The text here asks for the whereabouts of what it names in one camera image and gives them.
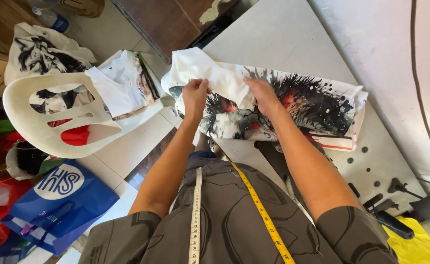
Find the yellow fabric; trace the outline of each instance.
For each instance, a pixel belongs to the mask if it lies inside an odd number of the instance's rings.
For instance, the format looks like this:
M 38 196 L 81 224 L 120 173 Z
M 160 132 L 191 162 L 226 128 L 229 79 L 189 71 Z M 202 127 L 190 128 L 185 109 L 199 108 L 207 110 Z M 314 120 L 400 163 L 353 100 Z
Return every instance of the yellow fabric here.
M 388 244 L 398 255 L 399 264 L 430 264 L 430 237 L 423 227 L 412 218 L 397 217 L 415 233 L 413 239 L 403 239 L 383 225 L 388 233 Z

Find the table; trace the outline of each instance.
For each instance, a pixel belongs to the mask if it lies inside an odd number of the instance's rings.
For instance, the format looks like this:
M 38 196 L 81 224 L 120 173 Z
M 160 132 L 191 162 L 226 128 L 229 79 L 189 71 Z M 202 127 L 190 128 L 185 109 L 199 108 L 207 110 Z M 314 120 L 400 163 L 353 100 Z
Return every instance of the table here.
M 111 0 L 166 63 L 238 0 Z
M 357 85 L 344 60 L 306 0 L 260 0 L 204 49 L 218 62 L 235 63 L 301 73 Z M 216 139 L 217 144 L 235 162 L 244 163 L 264 173 L 286 191 L 285 183 L 254 147 L 254 141 Z M 363 153 L 362 147 L 368 147 Z M 420 196 L 426 194 L 409 165 L 369 102 L 360 130 L 357 149 L 353 152 L 326 150 L 339 172 L 359 191 L 364 203 L 381 193 L 383 202 L 392 199 L 399 211 L 411 210 L 409 202 L 418 199 L 400 192 L 389 194 L 391 179 L 407 183 L 407 189 Z M 348 158 L 354 162 L 347 163 Z M 380 181 L 379 187 L 373 183 Z

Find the white wall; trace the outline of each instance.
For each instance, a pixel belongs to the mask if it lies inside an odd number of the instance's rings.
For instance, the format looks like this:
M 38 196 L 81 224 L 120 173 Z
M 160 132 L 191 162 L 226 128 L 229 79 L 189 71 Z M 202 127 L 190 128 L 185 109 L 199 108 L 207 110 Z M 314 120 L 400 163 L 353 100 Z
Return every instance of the white wall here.
M 430 179 L 430 141 L 411 68 L 411 0 L 308 1 L 411 168 Z M 430 0 L 418 0 L 415 28 L 417 72 L 430 125 Z

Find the white plastic chair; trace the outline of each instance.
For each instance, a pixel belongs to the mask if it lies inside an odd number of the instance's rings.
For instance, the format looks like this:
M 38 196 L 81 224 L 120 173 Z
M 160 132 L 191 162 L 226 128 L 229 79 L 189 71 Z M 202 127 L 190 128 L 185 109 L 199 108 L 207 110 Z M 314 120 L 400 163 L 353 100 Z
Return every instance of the white plastic chair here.
M 155 86 L 157 86 L 157 90 L 163 96 L 164 93 L 162 93 L 158 78 L 149 69 L 148 65 L 146 67 Z M 87 105 L 73 107 L 50 115 L 36 112 L 29 104 L 31 94 L 49 87 L 65 84 L 84 84 L 95 100 Z M 130 117 L 113 121 L 111 116 L 104 110 L 102 99 L 88 76 L 84 73 L 63 73 L 26 77 L 12 82 L 3 93 L 3 107 L 14 128 L 33 146 L 45 153 L 62 158 L 82 158 L 95 153 L 118 137 L 136 129 L 161 111 L 164 105 L 160 99 L 157 99 L 156 102 L 139 109 Z M 86 113 L 92 113 L 93 117 L 78 117 Z M 73 120 L 57 127 L 48 125 L 48 122 L 51 121 L 70 118 L 73 118 Z M 60 137 L 62 132 L 88 124 L 119 127 L 121 131 L 84 146 L 71 146 L 62 141 Z

